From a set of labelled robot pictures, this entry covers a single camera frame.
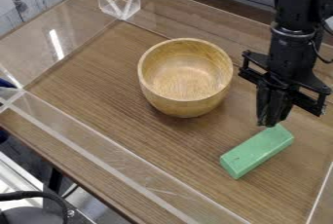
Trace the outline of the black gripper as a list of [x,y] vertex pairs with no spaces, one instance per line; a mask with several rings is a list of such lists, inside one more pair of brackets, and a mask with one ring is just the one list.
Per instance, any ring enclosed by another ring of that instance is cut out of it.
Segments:
[[316,77],[320,29],[292,30],[278,23],[270,26],[267,54],[245,51],[239,76],[257,85],[258,125],[274,127],[284,121],[294,105],[314,116],[325,109],[330,88]]

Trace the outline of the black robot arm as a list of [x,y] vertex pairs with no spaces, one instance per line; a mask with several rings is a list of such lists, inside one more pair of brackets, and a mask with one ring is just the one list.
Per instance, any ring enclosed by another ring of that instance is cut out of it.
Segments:
[[274,127],[298,106],[318,116],[332,89],[313,74],[314,64],[333,63],[320,55],[329,31],[333,0],[274,0],[266,54],[245,51],[239,76],[257,85],[258,124]]

